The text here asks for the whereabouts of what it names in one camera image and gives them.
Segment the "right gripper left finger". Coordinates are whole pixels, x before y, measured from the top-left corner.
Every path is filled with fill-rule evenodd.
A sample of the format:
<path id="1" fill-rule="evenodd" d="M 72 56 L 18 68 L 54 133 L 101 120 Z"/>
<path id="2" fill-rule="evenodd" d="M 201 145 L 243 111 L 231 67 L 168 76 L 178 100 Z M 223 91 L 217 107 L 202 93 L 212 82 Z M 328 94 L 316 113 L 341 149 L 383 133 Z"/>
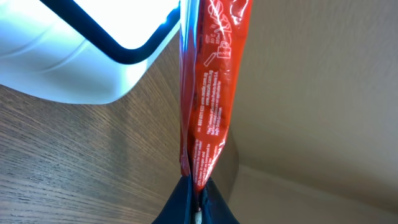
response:
<path id="1" fill-rule="evenodd" d="M 192 178 L 181 176 L 168 201 L 152 224 L 191 224 Z"/>

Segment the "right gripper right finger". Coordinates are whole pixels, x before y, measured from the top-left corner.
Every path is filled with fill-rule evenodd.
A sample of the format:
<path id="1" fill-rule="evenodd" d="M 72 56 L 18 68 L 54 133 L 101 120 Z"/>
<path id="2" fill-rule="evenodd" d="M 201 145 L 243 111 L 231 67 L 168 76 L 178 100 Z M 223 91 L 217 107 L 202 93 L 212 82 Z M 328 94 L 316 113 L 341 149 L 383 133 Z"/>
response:
<path id="1" fill-rule="evenodd" d="M 200 194 L 198 222 L 201 224 L 239 224 L 210 178 Z"/>

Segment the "red stick sachet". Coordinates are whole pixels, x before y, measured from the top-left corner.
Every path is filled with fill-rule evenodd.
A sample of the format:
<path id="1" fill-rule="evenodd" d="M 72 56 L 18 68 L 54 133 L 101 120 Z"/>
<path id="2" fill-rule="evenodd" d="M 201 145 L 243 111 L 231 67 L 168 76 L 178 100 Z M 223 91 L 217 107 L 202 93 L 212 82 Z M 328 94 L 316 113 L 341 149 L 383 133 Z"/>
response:
<path id="1" fill-rule="evenodd" d="M 195 194 L 226 144 L 251 0 L 181 2 L 180 164 Z"/>

